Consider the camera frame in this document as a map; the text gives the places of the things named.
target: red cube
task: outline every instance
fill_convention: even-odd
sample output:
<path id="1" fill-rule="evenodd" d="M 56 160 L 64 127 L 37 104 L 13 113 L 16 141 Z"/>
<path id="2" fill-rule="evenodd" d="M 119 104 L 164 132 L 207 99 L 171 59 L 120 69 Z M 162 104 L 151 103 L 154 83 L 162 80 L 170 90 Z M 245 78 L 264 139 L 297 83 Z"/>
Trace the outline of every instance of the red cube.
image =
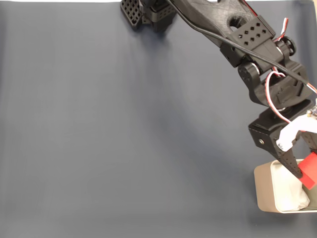
<path id="1" fill-rule="evenodd" d="M 299 180 L 311 190 L 317 183 L 317 154 L 312 152 L 298 164 L 298 167 L 303 173 L 303 177 Z"/>

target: white tape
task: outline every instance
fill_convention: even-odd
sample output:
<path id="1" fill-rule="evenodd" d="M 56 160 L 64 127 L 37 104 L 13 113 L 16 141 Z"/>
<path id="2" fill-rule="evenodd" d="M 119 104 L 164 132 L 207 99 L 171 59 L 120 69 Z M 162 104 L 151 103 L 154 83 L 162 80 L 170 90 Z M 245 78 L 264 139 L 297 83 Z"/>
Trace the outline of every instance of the white tape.
<path id="1" fill-rule="evenodd" d="M 277 146 L 282 151 L 288 151 L 293 147 L 292 141 L 300 130 L 317 133 L 317 120 L 307 115 L 297 117 L 281 130 L 279 139 L 276 141 Z"/>

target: dark blue surface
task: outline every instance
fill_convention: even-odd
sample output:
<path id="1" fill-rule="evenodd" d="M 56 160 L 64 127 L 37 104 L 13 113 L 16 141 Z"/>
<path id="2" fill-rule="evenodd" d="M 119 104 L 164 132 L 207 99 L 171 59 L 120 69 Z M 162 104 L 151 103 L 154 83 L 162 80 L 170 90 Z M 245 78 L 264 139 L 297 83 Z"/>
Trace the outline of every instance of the dark blue surface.
<path id="1" fill-rule="evenodd" d="M 317 85 L 313 3 L 251 5 L 276 32 L 290 17 Z M 156 35 L 119 3 L 2 2 L 0 56 L 1 238 L 316 237 L 316 214 L 258 209 L 265 107 L 181 19 Z"/>

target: robotic arm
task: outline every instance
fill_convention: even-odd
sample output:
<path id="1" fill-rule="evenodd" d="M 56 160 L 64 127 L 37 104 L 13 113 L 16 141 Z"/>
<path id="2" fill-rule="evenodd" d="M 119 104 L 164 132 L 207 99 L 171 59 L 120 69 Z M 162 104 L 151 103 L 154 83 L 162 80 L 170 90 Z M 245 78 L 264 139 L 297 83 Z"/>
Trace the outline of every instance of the robotic arm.
<path id="1" fill-rule="evenodd" d="M 218 46 L 229 63 L 238 67 L 251 101 L 269 107 L 249 125 L 256 146 L 268 151 L 297 178 L 303 177 L 291 147 L 302 136 L 317 153 L 317 118 L 308 120 L 314 128 L 297 126 L 307 121 L 302 115 L 317 111 L 307 99 L 316 89 L 309 84 L 305 67 L 290 59 L 296 52 L 290 38 L 282 35 L 274 39 L 274 30 L 244 0 L 122 0 L 120 6 L 134 30 L 150 24 L 154 31 L 164 31 L 178 14 Z M 275 69 L 277 75 L 270 74 L 270 83 L 269 79 L 261 81 L 260 76 L 273 66 L 285 74 Z M 285 140 L 285 132 L 290 130 L 293 138 Z"/>

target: screw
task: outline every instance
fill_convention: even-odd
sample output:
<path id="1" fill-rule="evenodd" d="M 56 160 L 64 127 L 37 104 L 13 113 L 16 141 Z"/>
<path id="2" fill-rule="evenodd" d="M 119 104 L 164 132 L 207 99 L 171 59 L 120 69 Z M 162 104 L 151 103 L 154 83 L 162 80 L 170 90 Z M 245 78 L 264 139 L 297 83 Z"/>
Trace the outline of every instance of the screw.
<path id="1" fill-rule="evenodd" d="M 313 112 L 312 112 L 312 110 L 307 110 L 306 114 L 308 117 L 310 117 L 313 114 Z"/>

